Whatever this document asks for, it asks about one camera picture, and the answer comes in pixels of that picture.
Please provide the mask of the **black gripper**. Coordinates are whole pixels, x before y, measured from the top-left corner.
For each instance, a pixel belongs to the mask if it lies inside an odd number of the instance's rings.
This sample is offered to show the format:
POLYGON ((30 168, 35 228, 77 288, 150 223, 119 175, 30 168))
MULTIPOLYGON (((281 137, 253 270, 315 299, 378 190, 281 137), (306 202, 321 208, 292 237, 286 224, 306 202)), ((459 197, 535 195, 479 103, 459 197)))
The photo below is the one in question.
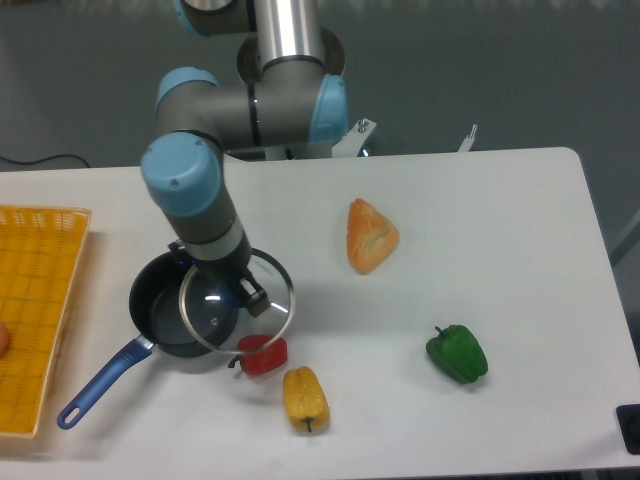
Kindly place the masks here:
POLYGON ((177 261, 196 266, 214 282, 221 281, 219 294, 226 304, 244 306, 252 317, 261 316, 270 307, 267 292, 246 273, 251 247, 243 230, 184 231, 168 248, 177 261), (238 283, 222 281, 237 279, 238 283))

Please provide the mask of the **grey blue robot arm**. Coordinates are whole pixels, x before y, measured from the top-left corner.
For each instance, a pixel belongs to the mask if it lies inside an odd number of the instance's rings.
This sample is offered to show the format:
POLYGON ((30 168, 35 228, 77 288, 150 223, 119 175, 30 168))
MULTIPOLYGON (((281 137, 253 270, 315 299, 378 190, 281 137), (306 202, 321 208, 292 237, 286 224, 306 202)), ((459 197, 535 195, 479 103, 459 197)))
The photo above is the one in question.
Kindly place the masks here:
POLYGON ((224 154, 339 141, 349 128, 345 84, 326 70, 313 1, 178 1, 174 9, 199 36, 255 33, 260 76, 222 86, 195 67, 167 73, 155 105, 159 135, 141 172, 200 271, 258 316, 269 300, 248 269, 251 248, 225 186, 224 154))

